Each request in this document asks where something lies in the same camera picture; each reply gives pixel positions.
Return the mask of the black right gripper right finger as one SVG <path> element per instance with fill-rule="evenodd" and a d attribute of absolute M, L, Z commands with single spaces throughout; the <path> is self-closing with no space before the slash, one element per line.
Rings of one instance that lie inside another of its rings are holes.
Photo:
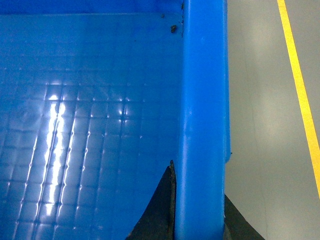
<path fill-rule="evenodd" d="M 243 217 L 231 200 L 224 196 L 224 240 L 265 240 Z"/>

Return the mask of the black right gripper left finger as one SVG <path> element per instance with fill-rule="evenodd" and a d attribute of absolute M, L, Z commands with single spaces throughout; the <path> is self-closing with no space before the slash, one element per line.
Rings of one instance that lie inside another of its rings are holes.
<path fill-rule="evenodd" d="M 127 240 L 173 240 L 175 238 L 176 173 L 174 161 L 165 169 L 146 209 Z"/>

